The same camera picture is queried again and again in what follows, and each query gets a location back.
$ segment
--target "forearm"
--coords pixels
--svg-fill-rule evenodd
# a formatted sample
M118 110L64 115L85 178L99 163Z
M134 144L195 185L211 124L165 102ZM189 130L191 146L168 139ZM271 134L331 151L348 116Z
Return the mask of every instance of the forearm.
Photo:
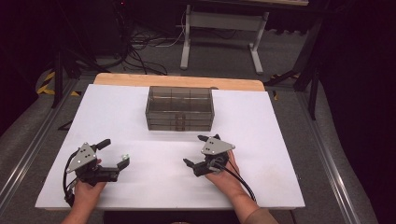
M245 192L230 196L229 199L240 223L277 223L268 209L260 208Z
M99 195L105 187L106 182L99 182L94 187L78 181L76 184L76 197L72 210L62 222L63 224L85 224L90 218L91 212L98 203Z
M240 223L244 223L250 214L260 209L260 207L251 200L245 192L229 195L228 198L233 205L233 209L235 210Z

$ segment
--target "table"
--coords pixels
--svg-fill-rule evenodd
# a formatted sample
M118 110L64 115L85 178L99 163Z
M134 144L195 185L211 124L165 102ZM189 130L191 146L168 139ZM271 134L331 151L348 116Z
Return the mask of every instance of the table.
M315 120L315 101L317 98L318 92L318 65L320 64L320 60L318 57L312 57L312 52L314 48L317 48L317 37L318 33L321 29L321 24L325 18L330 18L334 16L339 16L347 11L349 8L349 3L344 4L343 6L339 6L336 9L328 9L329 4L332 0L324 0L324 1L316 1L314 7L306 7L302 2L298 4L294 4L289 0L173 0L178 4L187 5L186 15L191 12L191 6L204 6L204 7L224 7L224 8L243 8L248 10L261 10L263 12L262 17L240 17L236 18L237 21L242 21L241 23L237 22L237 25L234 29L240 28L241 26L247 27L247 30L257 30L256 39L254 43L250 43L248 45L250 54L256 69L256 73L258 75L263 74L261 61L259 58L259 54L257 52L257 47L260 44L260 40L262 37L262 31L265 27L268 13L271 12L289 12L295 15L310 15L313 16L315 22L312 28L309 30L307 38L304 42L302 50L294 64L294 66L286 73L277 76L271 77L271 79L264 84L266 86L275 86L279 82L283 80L293 77L295 75L299 75L295 83L293 84L293 88L295 91L304 91L308 84L312 81L313 85L311 85L311 93L309 97L309 104L308 104L308 111L311 115L311 118ZM205 25L201 22L196 22L195 20L193 23L196 23L197 26L204 26L212 27L212 28L230 28L230 24L227 26L217 26L217 24L224 24L227 20L231 17L220 15L219 18L217 16L209 15L209 20L205 19L206 14L200 15L197 14L197 19L204 18L202 21ZM190 30L189 26L190 17L186 16L186 34L185 34L185 41L181 56L181 69L187 69L188 67L188 59L190 54L190 36L188 31Z
M198 80L205 87L224 88L212 92L216 113L212 132L149 131L144 114L149 92L147 85L196 86L199 85ZM182 160L202 161L204 156L200 149L203 143L196 136L215 133L222 140L236 145L234 154L242 177L253 189L259 206L304 206L274 110L260 81L99 74L84 94L35 207L68 209L61 188L68 157L83 142L96 144L110 138L112 145L97 152L103 160L102 165L114 167L121 154L125 153L131 156L131 164L121 171L117 183L107 184L97 208L124 211L230 210L232 207L227 199L204 177L195 177Z
M204 28L218 28L218 29L234 29L234 30L244 30L244 31L254 31L256 32L256 37L252 43L248 44L248 48L250 50L250 55L252 57L254 67L256 69L256 73L258 75L263 74L262 63L260 61L259 53L257 51L261 39L262 33L265 28L265 24L268 21L269 12L267 10L271 10L279 6L280 8L293 8L293 7L305 7L308 4L308 1L299 0L299 1L290 1L290 0L247 0L247 1L184 1L187 4L186 7L186 16L185 16L185 32L184 32L184 45L183 51L181 55L181 63L180 68L185 70L188 68L189 63L189 55L190 55L190 29L191 27L204 27ZM234 4L240 7L248 7L249 4L262 4L261 7L265 8L265 11L261 16L248 16L248 15L233 15L233 14L221 14L221 13L207 13L207 12L199 12L193 11L191 6L194 4L223 4L227 7Z

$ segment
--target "white table surface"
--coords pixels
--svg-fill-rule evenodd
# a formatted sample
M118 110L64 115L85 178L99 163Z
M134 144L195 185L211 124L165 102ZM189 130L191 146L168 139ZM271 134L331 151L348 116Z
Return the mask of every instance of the white table surface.
M145 109L149 87L90 85L53 163L35 207L68 209L62 179L69 156L84 142L112 144L97 151L104 167L116 167L121 155L130 165L119 180L107 183L97 205L106 210L232 209L204 176L196 177L183 159L204 160L198 134L219 134L233 151L242 177L258 205L303 207L304 199L291 165L268 93L212 91L215 118L211 132L149 131ZM68 182L75 177L68 175Z

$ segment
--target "human hand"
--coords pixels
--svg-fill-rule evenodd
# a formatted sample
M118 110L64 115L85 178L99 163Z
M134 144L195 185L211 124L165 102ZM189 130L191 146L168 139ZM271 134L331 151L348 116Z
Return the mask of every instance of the human hand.
M233 172L235 175L239 175L239 168L236 165L233 151L229 150L228 156L229 161L226 164L226 168ZM247 193L242 189L241 183L235 177L230 175L226 171L222 171L219 174L207 174L205 177L210 180L222 193L224 193L229 199L237 195L246 195Z
M75 187L75 200L73 207L91 212L99 201L100 194L105 188L106 182L98 182L94 187L78 180Z
M99 201L100 194L107 182L98 182L94 187L90 184L78 180L75 187L75 200L69 215L62 222L63 224L87 223L91 212Z

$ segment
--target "sleeve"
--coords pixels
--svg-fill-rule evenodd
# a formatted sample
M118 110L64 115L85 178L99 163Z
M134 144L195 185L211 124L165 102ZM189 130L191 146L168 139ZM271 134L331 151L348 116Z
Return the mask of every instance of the sleeve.
M244 222L244 224L265 224L267 217L268 211L266 209L257 209L247 217L247 220Z

